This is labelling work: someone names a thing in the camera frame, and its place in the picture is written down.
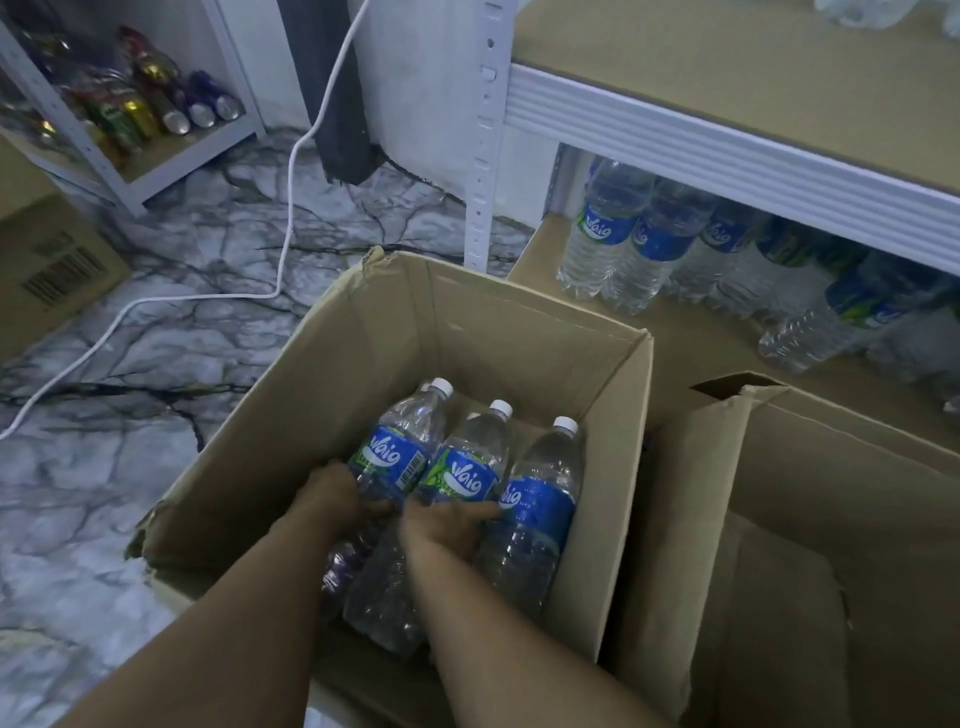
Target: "water bottle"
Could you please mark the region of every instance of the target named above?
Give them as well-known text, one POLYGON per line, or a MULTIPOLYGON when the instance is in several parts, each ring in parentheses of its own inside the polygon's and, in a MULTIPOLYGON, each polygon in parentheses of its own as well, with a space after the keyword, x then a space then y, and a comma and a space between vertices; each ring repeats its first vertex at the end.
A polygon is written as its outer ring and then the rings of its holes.
POLYGON ((843 274, 858 266, 870 248, 844 237, 807 231, 813 244, 810 262, 783 276, 756 312, 771 327, 800 316, 824 295, 843 274))
MULTIPOLYGON (((460 498, 499 497, 500 478, 507 467, 507 421, 514 410, 494 400, 479 417, 472 417, 446 438, 430 470, 414 491, 424 504, 460 498)), ((380 540, 347 595, 344 619, 381 647, 410 657, 424 640, 406 574, 397 523, 380 540)))
POLYGON ((850 28, 883 30, 896 25, 920 0, 814 0, 813 7, 850 28))
POLYGON ((960 302, 937 308, 867 348, 882 372, 914 382, 941 372, 960 373, 960 302))
POLYGON ((578 299, 596 296, 650 200, 656 177, 611 159, 594 162, 580 218, 566 241, 557 280, 578 299))
POLYGON ((707 226, 670 277, 670 292, 699 303, 770 220, 762 210, 721 199, 707 226))
POLYGON ((767 331, 760 354, 784 369, 803 372, 942 295, 949 284, 939 271, 873 251, 813 308, 767 331))
POLYGON ((669 280, 680 259, 700 234, 717 198, 696 187, 660 180, 636 227, 623 246, 603 297, 611 307, 628 314, 646 308, 669 280))
POLYGON ((743 319, 762 307, 776 305, 778 286, 809 262, 818 239, 806 225, 773 218, 763 227, 756 245, 738 255, 733 269, 717 282, 708 303, 743 319))
MULTIPOLYGON (((402 504, 444 438, 444 402, 452 394, 450 382, 437 377, 383 413, 370 439, 348 462, 357 478, 360 498, 388 498, 396 505, 402 504)), ((333 621, 340 612, 350 583, 363 568, 383 530, 383 522, 371 521, 352 539, 330 551, 321 588, 323 624, 333 621)))
POLYGON ((474 561, 511 604, 536 619, 564 551, 580 498, 584 463, 577 424, 554 420, 516 461, 500 497, 503 517, 487 523, 474 561))

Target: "white bottle cap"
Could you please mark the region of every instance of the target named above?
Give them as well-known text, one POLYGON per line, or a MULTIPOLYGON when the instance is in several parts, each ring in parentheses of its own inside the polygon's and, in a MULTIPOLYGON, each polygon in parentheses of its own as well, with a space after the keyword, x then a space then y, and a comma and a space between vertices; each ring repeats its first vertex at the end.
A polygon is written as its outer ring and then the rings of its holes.
POLYGON ((436 379, 431 381, 430 386, 439 389, 444 395, 445 400, 449 400, 450 395, 453 394, 453 385, 441 376, 438 376, 436 379))
POLYGON ((580 426, 577 425, 577 421, 572 417, 558 417, 553 421, 554 427, 562 427, 563 429, 570 430, 570 434, 577 434, 577 430, 580 429, 580 426))
POLYGON ((514 415, 514 409, 510 406, 508 402, 504 400, 493 400, 490 403, 490 409, 495 409, 497 412, 503 412, 509 420, 514 415))

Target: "canned drink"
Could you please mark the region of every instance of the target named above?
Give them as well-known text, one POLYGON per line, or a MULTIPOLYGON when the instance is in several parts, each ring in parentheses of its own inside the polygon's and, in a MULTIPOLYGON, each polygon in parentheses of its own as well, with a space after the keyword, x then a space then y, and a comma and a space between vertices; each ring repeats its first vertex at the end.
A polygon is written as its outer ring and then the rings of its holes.
POLYGON ((144 139, 150 141, 160 135, 153 111, 136 91, 128 89, 122 92, 119 95, 119 101, 121 108, 136 125, 144 139))
POLYGON ((217 123, 213 109, 201 101, 188 85, 173 81, 167 87, 170 89, 170 100, 198 127, 209 129, 217 123))
POLYGON ((194 71, 190 74, 190 85, 224 121, 233 121, 243 114, 243 104, 224 90, 206 71, 194 71))
POLYGON ((153 108, 154 113, 169 133, 183 136, 190 131, 190 119, 174 106, 162 90, 144 87, 141 91, 144 98, 147 99, 147 103, 153 108))

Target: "white wall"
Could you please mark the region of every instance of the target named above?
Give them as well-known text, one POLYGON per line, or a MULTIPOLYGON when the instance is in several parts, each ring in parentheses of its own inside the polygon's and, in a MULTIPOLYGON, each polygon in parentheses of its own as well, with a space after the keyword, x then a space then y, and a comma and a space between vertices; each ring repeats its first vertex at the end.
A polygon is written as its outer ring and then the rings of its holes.
MULTIPOLYGON (((372 139, 415 175, 464 197, 474 45, 466 0, 372 0, 356 39, 372 139)), ((521 5, 529 0, 520 0, 521 5)), ((360 0, 349 0, 356 12, 360 0)), ((268 126, 309 126, 276 0, 220 0, 268 126)), ((507 129, 495 211, 535 226, 556 142, 507 129)))

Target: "blue bottle label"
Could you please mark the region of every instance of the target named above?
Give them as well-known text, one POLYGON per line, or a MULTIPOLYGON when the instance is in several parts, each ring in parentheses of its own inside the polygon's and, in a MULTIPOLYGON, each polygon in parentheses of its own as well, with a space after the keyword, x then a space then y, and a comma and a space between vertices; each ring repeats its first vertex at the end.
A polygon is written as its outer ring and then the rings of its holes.
POLYGON ((420 485, 460 500, 486 500, 497 480, 486 463, 462 450, 443 447, 420 485))
POLYGON ((550 483, 534 477, 514 478, 500 496, 503 519, 538 530, 564 550, 573 521, 573 498, 550 483))
POLYGON ((775 220, 757 240, 756 249, 771 263, 783 268, 800 268, 810 260, 814 245, 805 239, 802 228, 775 220))
POLYGON ((700 233, 700 239, 717 253, 739 253, 750 242, 748 231, 746 225, 713 219, 700 233))
POLYGON ((406 493, 417 482, 429 460, 420 443, 399 430, 381 425, 373 431, 367 444, 353 454, 349 465, 355 472, 373 471, 383 481, 406 493))
POLYGON ((619 245, 630 236, 635 224, 636 217, 603 217, 590 205, 584 205, 577 221, 580 232, 598 245, 619 245))
POLYGON ((850 326, 876 330, 896 321, 906 310, 865 286, 855 271, 827 289, 827 304, 850 326))
POLYGON ((634 228, 633 241, 636 251, 643 257, 666 262, 683 257, 695 237, 696 235, 674 235, 640 218, 634 228))

